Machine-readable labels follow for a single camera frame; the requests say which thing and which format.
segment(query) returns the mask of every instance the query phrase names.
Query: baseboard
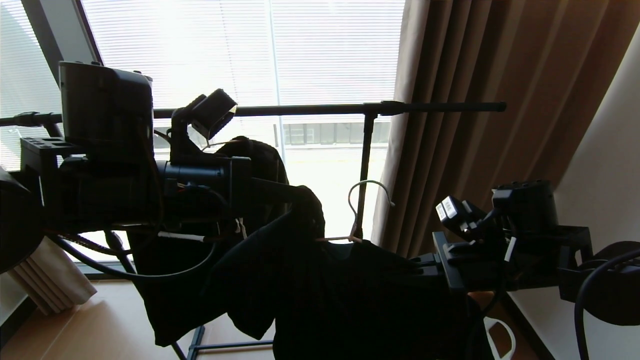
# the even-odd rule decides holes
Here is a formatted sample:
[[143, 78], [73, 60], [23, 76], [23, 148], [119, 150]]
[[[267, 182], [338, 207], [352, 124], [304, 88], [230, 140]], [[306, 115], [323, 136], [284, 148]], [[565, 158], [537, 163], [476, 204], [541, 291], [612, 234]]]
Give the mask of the baseboard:
[[516, 326], [525, 337], [529, 346], [540, 360], [555, 360], [547, 346], [542, 342], [536, 331], [533, 329], [527, 318], [522, 314], [520, 308], [513, 302], [509, 295], [502, 297], [501, 304], [506, 313], [513, 319]]
[[29, 319], [36, 308], [37, 306], [33, 300], [26, 297], [18, 305], [18, 308], [0, 325], [0, 349], [18, 332], [18, 329]]

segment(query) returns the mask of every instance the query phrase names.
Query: white wall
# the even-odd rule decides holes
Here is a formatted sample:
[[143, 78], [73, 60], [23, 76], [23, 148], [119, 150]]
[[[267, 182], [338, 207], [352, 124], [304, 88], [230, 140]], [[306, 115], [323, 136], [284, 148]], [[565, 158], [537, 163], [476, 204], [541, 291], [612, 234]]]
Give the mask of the white wall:
[[8, 274], [0, 274], [0, 325], [27, 298], [27, 293]]
[[[555, 196], [563, 225], [588, 226], [594, 252], [640, 241], [640, 28]], [[579, 359], [573, 304], [557, 288], [511, 294], [557, 360]], [[640, 359], [640, 327], [585, 316], [592, 360]]]

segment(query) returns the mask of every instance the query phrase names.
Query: beige curtain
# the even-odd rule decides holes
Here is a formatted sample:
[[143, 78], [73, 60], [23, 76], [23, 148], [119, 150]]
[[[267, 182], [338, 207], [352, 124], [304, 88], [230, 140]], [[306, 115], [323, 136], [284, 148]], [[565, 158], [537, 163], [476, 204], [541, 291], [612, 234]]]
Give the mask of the beige curtain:
[[407, 0], [396, 100], [506, 101], [504, 113], [393, 119], [373, 242], [433, 250], [447, 195], [491, 208], [491, 187], [557, 184], [638, 27], [638, 0]]
[[8, 274], [45, 315], [84, 304], [97, 291], [67, 254], [48, 238]]

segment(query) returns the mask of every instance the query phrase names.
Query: wooden hanger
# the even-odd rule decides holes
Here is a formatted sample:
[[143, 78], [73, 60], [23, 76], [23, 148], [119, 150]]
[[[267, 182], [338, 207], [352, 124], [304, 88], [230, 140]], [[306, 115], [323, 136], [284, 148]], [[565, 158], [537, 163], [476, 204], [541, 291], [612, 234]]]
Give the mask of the wooden hanger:
[[351, 189], [349, 190], [349, 195], [347, 195], [347, 201], [349, 202], [349, 207], [351, 208], [351, 210], [353, 211], [353, 215], [354, 215], [354, 220], [353, 220], [353, 226], [351, 227], [351, 232], [349, 233], [348, 236], [338, 236], [336, 238], [319, 238], [316, 239], [316, 241], [332, 241], [332, 240], [349, 240], [351, 242], [357, 242], [357, 243], [362, 243], [362, 239], [357, 238], [355, 236], [356, 233], [356, 222], [358, 220], [358, 212], [356, 211], [356, 209], [353, 207], [352, 203], [351, 203], [351, 193], [353, 192], [353, 189], [359, 187], [362, 184], [365, 183], [374, 183], [376, 185], [379, 185], [384, 191], [385, 191], [385, 195], [387, 195], [387, 201], [389, 201], [389, 206], [395, 206], [395, 204], [391, 201], [391, 196], [389, 195], [389, 190], [387, 189], [387, 187], [382, 184], [379, 181], [375, 181], [375, 180], [363, 180], [363, 181], [359, 181], [357, 182], [355, 185], [353, 185], [351, 187]]

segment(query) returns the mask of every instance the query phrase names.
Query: white plastic handle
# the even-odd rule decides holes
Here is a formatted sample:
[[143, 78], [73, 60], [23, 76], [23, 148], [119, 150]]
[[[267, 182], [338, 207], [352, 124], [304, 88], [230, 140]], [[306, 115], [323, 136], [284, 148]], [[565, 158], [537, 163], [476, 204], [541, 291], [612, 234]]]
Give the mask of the white plastic handle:
[[[495, 343], [493, 342], [493, 338], [491, 334], [489, 334], [489, 329], [491, 329], [495, 324], [499, 323], [502, 327], [507, 330], [509, 333], [509, 338], [511, 339], [511, 350], [509, 350], [504, 356], [500, 357], [498, 354], [498, 350], [495, 348]], [[486, 337], [489, 340], [489, 346], [491, 347], [491, 353], [493, 354], [493, 358], [495, 360], [511, 360], [513, 357], [513, 353], [516, 351], [516, 337], [513, 334], [511, 328], [505, 324], [502, 320], [494, 319], [494, 318], [484, 318], [484, 329], [486, 330]]]

